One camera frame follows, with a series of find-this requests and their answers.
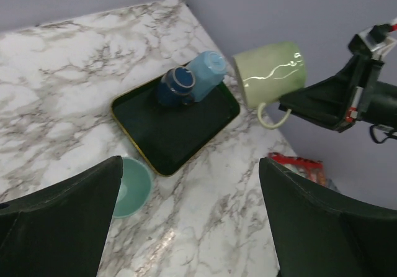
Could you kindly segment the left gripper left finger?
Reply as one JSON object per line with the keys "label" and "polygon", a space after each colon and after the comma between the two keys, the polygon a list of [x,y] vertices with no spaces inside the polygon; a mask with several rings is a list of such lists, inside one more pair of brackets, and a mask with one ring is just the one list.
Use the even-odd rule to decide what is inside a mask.
{"label": "left gripper left finger", "polygon": [[1,276],[96,276],[122,173],[114,156],[1,203]]}

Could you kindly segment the light blue mug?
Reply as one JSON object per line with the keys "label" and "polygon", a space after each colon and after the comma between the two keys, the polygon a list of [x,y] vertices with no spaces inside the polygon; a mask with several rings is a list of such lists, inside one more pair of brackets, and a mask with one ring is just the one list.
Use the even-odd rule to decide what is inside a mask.
{"label": "light blue mug", "polygon": [[200,53],[186,66],[195,76],[192,90],[195,102],[200,102],[214,87],[218,86],[227,74],[226,62],[217,52]]}

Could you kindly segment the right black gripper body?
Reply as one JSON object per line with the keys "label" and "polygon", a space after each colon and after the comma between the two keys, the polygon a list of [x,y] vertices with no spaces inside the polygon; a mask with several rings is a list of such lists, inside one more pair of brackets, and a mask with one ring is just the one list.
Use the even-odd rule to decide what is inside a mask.
{"label": "right black gripper body", "polygon": [[364,99],[366,110],[359,108],[358,121],[374,125],[396,125],[396,86],[377,81],[370,87],[361,86],[362,95],[366,90],[371,93]]}

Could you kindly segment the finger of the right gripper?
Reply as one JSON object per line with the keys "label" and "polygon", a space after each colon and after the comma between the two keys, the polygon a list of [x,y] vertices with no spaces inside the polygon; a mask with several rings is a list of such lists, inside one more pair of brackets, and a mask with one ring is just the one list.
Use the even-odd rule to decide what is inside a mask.
{"label": "finger of the right gripper", "polygon": [[356,34],[348,44],[349,61],[335,75],[282,96],[279,110],[322,128],[343,132],[367,112],[384,61],[384,42]]}

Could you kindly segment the teal green cup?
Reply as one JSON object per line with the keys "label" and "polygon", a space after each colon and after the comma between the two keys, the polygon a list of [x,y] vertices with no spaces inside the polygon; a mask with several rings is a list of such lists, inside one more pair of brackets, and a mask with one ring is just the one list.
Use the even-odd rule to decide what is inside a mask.
{"label": "teal green cup", "polygon": [[148,202],[153,190],[153,173],[141,161],[123,157],[123,175],[113,218],[130,217]]}

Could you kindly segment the light green mug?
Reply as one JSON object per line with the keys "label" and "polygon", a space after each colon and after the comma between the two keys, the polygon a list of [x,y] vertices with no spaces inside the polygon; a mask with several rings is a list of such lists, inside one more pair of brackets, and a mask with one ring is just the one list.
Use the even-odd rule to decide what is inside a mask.
{"label": "light green mug", "polygon": [[307,71],[298,45],[293,42],[264,45],[234,55],[233,62],[246,107],[256,110],[264,128],[278,129],[288,119],[291,109],[274,124],[266,122],[262,114],[282,96],[304,88]]}

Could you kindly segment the dark blue mug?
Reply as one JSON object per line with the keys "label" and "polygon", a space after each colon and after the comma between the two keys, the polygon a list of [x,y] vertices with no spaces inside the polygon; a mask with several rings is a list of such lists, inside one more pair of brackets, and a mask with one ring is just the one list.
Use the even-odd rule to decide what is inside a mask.
{"label": "dark blue mug", "polygon": [[196,79],[194,74],[184,66],[167,71],[156,89],[156,99],[162,106],[188,106],[195,102],[192,94]]}

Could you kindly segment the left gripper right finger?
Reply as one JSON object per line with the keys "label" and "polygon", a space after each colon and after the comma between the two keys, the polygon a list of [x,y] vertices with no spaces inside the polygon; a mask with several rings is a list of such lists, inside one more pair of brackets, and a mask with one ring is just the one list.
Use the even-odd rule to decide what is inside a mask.
{"label": "left gripper right finger", "polygon": [[347,197],[273,159],[259,179],[279,276],[396,276],[396,211]]}

